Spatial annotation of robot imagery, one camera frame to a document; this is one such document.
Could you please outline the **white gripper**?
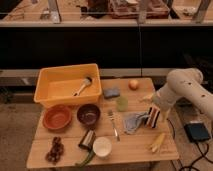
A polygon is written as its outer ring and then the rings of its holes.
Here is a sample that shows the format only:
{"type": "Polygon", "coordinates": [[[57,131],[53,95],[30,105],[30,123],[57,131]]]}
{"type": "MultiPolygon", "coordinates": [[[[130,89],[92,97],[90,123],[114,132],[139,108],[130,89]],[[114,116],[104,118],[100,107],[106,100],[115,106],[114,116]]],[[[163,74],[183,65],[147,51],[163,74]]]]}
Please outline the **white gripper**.
{"type": "Polygon", "coordinates": [[[147,94],[146,96],[142,97],[140,101],[154,104],[164,111],[171,108],[171,105],[158,92],[147,94]]]}

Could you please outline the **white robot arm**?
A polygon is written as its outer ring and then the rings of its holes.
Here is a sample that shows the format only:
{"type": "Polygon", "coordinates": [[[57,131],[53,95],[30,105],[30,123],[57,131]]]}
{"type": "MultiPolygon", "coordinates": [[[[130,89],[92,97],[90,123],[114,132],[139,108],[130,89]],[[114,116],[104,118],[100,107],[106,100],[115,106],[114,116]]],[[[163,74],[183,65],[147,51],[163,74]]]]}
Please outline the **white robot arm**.
{"type": "Polygon", "coordinates": [[[157,106],[162,119],[168,118],[175,103],[185,98],[213,121],[213,94],[202,85],[203,74],[197,68],[174,69],[167,74],[163,87],[142,98],[157,106]]]}

